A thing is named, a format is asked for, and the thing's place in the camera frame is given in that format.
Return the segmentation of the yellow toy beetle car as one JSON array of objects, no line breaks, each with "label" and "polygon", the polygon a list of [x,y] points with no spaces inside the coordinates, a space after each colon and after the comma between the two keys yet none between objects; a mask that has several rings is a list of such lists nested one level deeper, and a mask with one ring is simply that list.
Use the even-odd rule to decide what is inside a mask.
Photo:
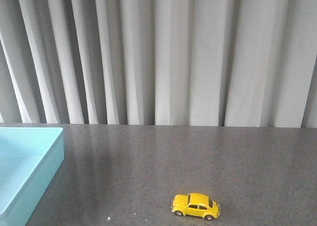
[{"label": "yellow toy beetle car", "polygon": [[211,221],[220,215],[220,205],[201,193],[178,194],[171,200],[170,210],[177,216],[194,216]]}]

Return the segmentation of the light blue plastic box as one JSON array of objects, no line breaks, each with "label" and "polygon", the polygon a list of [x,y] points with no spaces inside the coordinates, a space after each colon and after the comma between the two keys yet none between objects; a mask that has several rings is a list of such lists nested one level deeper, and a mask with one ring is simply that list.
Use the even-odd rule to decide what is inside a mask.
[{"label": "light blue plastic box", "polygon": [[63,160],[61,127],[1,127],[2,226],[27,224]]}]

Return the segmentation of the grey pleated curtain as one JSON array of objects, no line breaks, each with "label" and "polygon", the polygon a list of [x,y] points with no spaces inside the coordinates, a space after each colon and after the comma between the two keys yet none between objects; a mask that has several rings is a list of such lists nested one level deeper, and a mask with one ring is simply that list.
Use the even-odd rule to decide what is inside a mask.
[{"label": "grey pleated curtain", "polygon": [[317,125],[317,0],[0,0],[0,120]]}]

